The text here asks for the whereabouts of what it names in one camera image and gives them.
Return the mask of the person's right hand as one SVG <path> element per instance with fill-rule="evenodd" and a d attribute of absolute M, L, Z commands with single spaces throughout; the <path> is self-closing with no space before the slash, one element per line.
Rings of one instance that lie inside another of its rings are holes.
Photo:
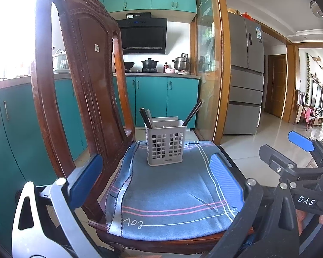
<path fill-rule="evenodd" d="M 296 210 L 296 218 L 298 223 L 298 233 L 301 235 L 303 230 L 310 224 L 311 220 L 316 216 L 308 215 L 305 211 Z M 323 215 L 318 217 L 319 224 L 323 225 Z"/>

